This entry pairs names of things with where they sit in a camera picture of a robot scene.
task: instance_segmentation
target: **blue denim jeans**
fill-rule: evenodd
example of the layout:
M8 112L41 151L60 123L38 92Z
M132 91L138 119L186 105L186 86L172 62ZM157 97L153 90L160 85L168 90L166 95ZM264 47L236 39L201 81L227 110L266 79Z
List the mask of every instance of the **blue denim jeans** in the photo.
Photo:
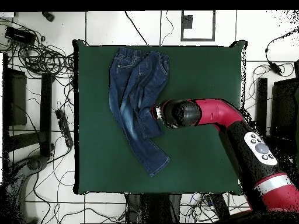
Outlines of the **blue denim jeans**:
M152 177L170 158L150 138L163 134L151 114L168 80L169 57L120 48L110 67L109 105L138 161Z

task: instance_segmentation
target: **black electrical cord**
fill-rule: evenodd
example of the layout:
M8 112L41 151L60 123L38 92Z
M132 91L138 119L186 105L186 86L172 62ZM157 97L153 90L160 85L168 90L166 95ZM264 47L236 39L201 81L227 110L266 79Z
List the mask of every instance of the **black electrical cord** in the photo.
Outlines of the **black electrical cord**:
M292 71L291 71L288 75L283 75L283 74L285 73L285 71L286 71L285 65L291 65L291 67L292 67ZM248 97L247 99L245 99L245 101L247 101L247 100L249 100L249 99L254 99L254 100L256 100L256 99L253 97L253 95L255 94L255 90L256 90L255 82L256 82L260 77L262 77L264 74L266 74L266 73L268 73L269 71L271 71L271 68L268 68L268 67L269 67L268 64L262 64L262 65L257 66L257 67L253 70L253 72L252 72L252 83L251 83L251 85L250 85L250 87L249 87L249 89L248 89L249 97ZM288 76L292 75L293 72L294 72L294 65L293 65L292 63L290 63L290 62L283 63L283 64L279 65L279 67L282 67L282 68L284 69L284 71L281 73L280 76L288 77ZM261 73L257 73L256 70L259 69L259 68L263 68L263 69L265 69L265 70L264 70L263 72L261 72ZM253 79L254 79L254 75L259 75L259 77L257 77L255 80L253 80Z
M49 213L49 211L50 211L50 209L51 209L51 205L49 204L48 201L44 200L43 198L41 198L40 196L37 195L37 193L36 193L36 191L35 191L35 188L36 188L36 184L37 184L37 181L38 181L38 180L39 180L39 173L37 173L36 181L35 181L35 184L34 184L34 186L33 186L34 194L35 194L35 196L36 196L37 198L39 198L40 200L42 200L43 202L45 202L45 203L49 206L49 209L48 209L47 213L45 214L43 220L41 220L41 222L40 222L40 224L43 224L43 222L44 222L46 216L48 215L48 213Z
M167 19L167 21L171 24L171 26L172 26L172 30L171 30L170 33L168 33L168 34L163 38L161 45L163 45L163 42L164 42L165 38L166 38L167 36L171 35L172 32L173 32L173 30L174 30L173 24L172 24L171 21L168 19L167 14L168 14L168 11L166 11L166 19Z
M275 38L274 40L272 40L272 41L270 41L270 42L268 43L268 45L267 45L267 47L266 47L266 49L265 49L265 54L266 54L266 59L267 59L267 61L268 61L269 64L272 63L271 61L269 61L268 56L267 56L267 53L268 53L268 51L269 51L269 46L270 46L270 44L271 44L272 42L274 42L275 40L283 39L283 38L285 38L285 37L287 37L287 36L290 36L290 35L293 34L293 33L299 33L299 29L294 29L294 30L292 30L292 31L290 31L290 32L288 32L288 33L286 33L286 34L284 34L284 35L278 37L278 38Z
M139 30L136 28L134 22L132 21L132 19L129 17L129 15L127 14L127 11L125 11L124 13L126 13L126 16L128 17L128 19L131 21L131 23L133 24L133 26L135 27L136 31L138 32L138 34L140 35L140 37L144 40L145 44L148 46L146 40L143 38L143 36L141 35L141 33L139 32Z

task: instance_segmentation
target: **green mat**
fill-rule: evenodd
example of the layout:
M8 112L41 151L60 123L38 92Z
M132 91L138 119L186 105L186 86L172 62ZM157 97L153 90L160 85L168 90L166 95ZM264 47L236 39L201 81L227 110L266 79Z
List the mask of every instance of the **green mat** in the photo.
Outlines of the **green mat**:
M150 177L133 155L109 109L109 68L119 46L86 46L76 41L79 85L79 159L75 183L80 194L241 193L238 179L212 125L167 129L153 141L171 158ZM231 47L128 47L169 56L165 99L225 99L240 107L241 54L246 41Z

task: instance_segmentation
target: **white tile floor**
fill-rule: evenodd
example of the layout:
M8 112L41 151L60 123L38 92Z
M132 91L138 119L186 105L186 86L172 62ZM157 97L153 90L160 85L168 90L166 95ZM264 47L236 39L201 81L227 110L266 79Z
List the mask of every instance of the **white tile floor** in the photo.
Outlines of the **white tile floor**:
M55 15L55 20L52 23L48 22L40 12L18 13L13 21L40 32L41 35L46 38L45 44L63 49L67 55L73 52L73 39L86 40L90 45L144 45L142 38L138 35L124 12L54 12L53 14ZM202 18L200 12L192 13L192 11L189 11L188 14L194 14L193 18ZM128 15L132 18L147 43L151 46L158 46L160 42L160 11L134 11L128 12ZM278 10L217 10L215 41L181 42L181 10L168 11L167 18L173 24L173 32L164 40L163 45L229 46L235 40L248 41L246 51L247 63L245 98L249 96L248 89L252 82L253 70L257 66L265 64L265 48L268 42L275 37L281 36L282 34L293 30L299 25L298 19L292 17L292 11L285 13ZM165 35L172 31L172 26L166 19L166 11L162 11L161 21L161 36L163 39ZM6 42L6 39L4 38L4 30L1 26L0 42ZM298 60L298 44L298 34L277 40L269 47L269 59L281 62L279 64L282 64L284 61L294 62ZM20 65L20 63L17 58L14 58L13 63L14 68L19 69L17 65ZM286 70L286 74L288 74L290 68L286 67ZM268 97L271 96L273 83L275 81L286 79L275 75L273 72L268 72L264 75L264 77L268 78L268 82L270 84ZM66 84L68 83L68 79L62 79L60 82L62 84ZM40 96L34 94L40 92L40 81L28 79L27 89L27 99L35 97L36 100L40 102ZM59 106L59 101L64 102L64 100L65 96L63 87L58 82L54 82L53 108L56 109L57 105ZM246 101L245 108L253 105L254 103L255 102L252 99ZM255 107L251 107L248 110L253 119L255 117L254 110ZM39 129L39 105L35 102L35 100L27 101L26 111L29 116L31 116L36 128ZM73 122L74 115L72 114L71 109L67 107L66 111L69 115L69 122ZM55 140L60 137L55 114L53 114L52 126L52 140L55 142ZM14 134L16 135L32 130L32 126L28 123L26 126L14 127L14 129ZM56 157L64 154L67 150L62 138L57 141L56 147ZM38 148L38 145L16 150L10 154L10 159L14 162L21 160L27 156L29 152L36 148ZM122 194L89 193L87 195L75 195L72 191L72 186L64 185L60 185L59 193L57 194L59 183L52 172L53 166L56 167L58 165L59 167L55 171L57 178L61 179L67 171L70 171L64 175L61 182L66 185L72 185L74 183L74 172L71 172L74 170L74 150L72 150L72 152L68 154L61 163L60 160L55 161L54 164L50 164L40 173L36 191L39 196L51 202L51 210L45 218L44 223L57 223L57 220L54 218L54 208L57 205L57 202L59 202L60 206L59 220L62 220L62 223L101 223L105 220L104 217L98 216L91 210L86 210L84 212L85 208L92 208L98 213L111 217L119 217L123 213L125 207L124 203L126 200ZM26 189L26 206L28 217L39 217L40 222L48 211L48 205L41 202L32 193L35 180L36 176L32 176L28 183ZM191 194L184 194L181 203L188 204L190 199ZM231 213L245 210L246 208L234 208L234 206L243 204L244 202L245 198L243 196L230 196ZM65 214L71 214L79 211L82 212L76 215L67 215L62 219ZM187 211L188 208L186 206L181 207L181 212L183 214ZM181 215L180 220L184 222L185 217Z

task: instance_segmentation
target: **jeans waistband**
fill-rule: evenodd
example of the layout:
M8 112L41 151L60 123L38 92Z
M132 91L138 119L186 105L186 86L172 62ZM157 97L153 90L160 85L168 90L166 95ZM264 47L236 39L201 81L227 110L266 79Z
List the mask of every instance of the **jeans waistband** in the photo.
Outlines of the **jeans waistband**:
M133 49L128 49L125 47L120 47L116 57L131 57L131 58L145 58L147 56L148 52L146 51L141 51L141 50L133 50Z

